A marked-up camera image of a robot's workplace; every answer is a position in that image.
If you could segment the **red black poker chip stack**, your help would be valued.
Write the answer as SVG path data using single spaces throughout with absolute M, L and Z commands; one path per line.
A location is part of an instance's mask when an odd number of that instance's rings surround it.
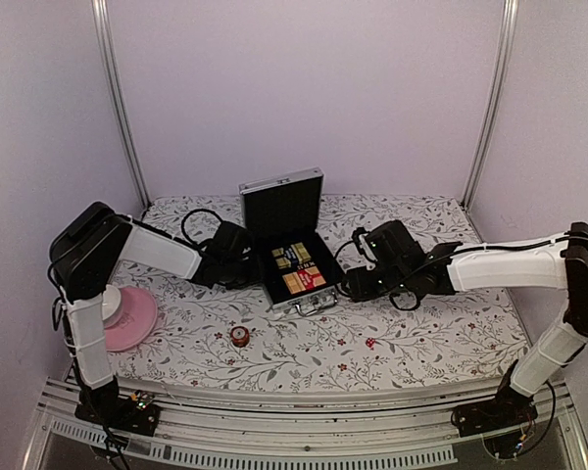
M 244 326 L 235 326 L 230 331 L 230 341 L 237 348 L 244 348 L 250 342 L 250 331 Z

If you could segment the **aluminium poker case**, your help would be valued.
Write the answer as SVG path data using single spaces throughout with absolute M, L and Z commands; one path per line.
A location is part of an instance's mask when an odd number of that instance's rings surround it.
M 338 303 L 344 271 L 318 233 L 323 172 L 290 172 L 239 185 L 269 310 L 309 317 Z

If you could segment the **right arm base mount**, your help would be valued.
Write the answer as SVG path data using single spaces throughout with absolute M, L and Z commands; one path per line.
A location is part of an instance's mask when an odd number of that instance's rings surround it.
M 461 437 L 529 423 L 538 417 L 533 397 L 526 397 L 511 387 L 512 373 L 510 367 L 493 398 L 458 405 L 452 410 L 451 424 Z

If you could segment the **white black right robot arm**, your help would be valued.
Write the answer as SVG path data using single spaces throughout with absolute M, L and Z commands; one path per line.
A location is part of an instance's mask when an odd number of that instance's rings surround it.
M 505 289 L 517 300 L 534 297 L 555 309 L 543 332 L 517 360 L 503 391 L 487 406 L 487 418 L 507 427 L 554 374 L 588 344 L 588 223 L 533 240 L 499 243 L 446 242 L 425 250 L 399 221 L 388 222 L 357 242 L 368 265 L 347 271 L 341 288 L 354 302 L 402 294 L 421 302 Z

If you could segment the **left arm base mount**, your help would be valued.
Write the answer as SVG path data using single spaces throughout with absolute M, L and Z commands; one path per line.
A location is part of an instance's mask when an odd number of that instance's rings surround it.
M 153 394 L 138 390 L 122 397 L 116 379 L 97 389 L 82 386 L 74 413 L 82 421 L 147 437 L 155 435 L 160 414 Z

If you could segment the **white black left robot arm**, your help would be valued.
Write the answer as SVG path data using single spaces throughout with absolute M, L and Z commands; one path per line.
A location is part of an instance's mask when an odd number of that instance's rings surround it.
M 119 263 L 135 262 L 192 284 L 227 290 L 260 280 L 254 240 L 245 228 L 221 221 L 216 234 L 195 242 L 175 237 L 102 202 L 87 207 L 52 242 L 48 276 L 66 308 L 77 373 L 90 390 L 89 410 L 106 425 L 126 415 L 122 398 L 105 388 L 115 376 L 104 335 L 102 304 Z

